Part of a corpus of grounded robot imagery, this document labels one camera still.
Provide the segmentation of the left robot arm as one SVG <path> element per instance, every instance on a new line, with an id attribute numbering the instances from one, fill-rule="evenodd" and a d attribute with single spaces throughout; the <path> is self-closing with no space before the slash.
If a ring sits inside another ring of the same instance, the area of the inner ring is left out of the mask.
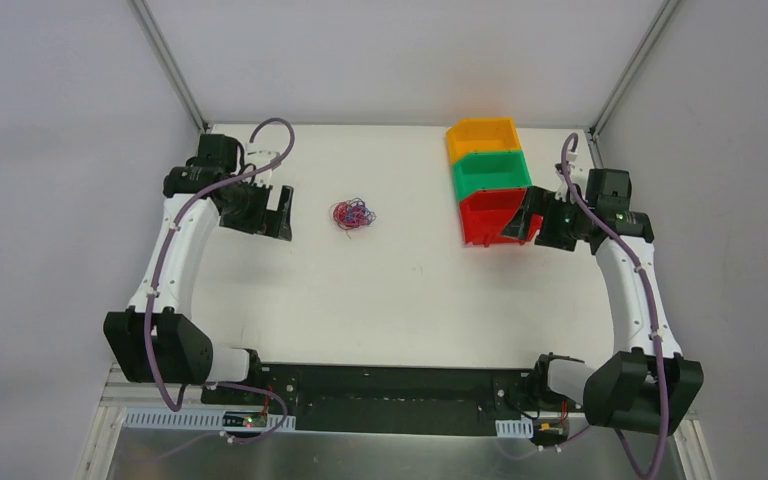
<path id="1" fill-rule="evenodd" d="M 197 272 L 215 228 L 292 238 L 292 187 L 283 186 L 276 208 L 269 209 L 268 173 L 232 179 L 245 154 L 233 137 L 204 134 L 196 155 L 165 177 L 162 226 L 143 280 L 127 307 L 108 313 L 103 325 L 128 381 L 227 382 L 229 394 L 246 405 L 263 396 L 265 378 L 252 369 L 254 351 L 211 338 L 192 314 Z"/>

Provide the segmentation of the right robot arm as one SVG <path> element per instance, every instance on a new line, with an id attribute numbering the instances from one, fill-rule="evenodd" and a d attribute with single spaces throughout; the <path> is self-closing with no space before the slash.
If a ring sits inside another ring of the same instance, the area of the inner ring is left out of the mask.
<path id="1" fill-rule="evenodd" d="M 537 246 L 572 251 L 588 244 L 603 276 L 613 323 L 614 352 L 597 368 L 552 353 L 541 355 L 507 407 L 530 418 L 565 400 L 579 404 L 589 424 L 672 435 L 704 382 L 700 362 L 685 358 L 661 301 L 649 217 L 631 209 L 628 172 L 592 169 L 583 184 L 556 192 L 529 187 L 517 216 L 539 217 Z"/>

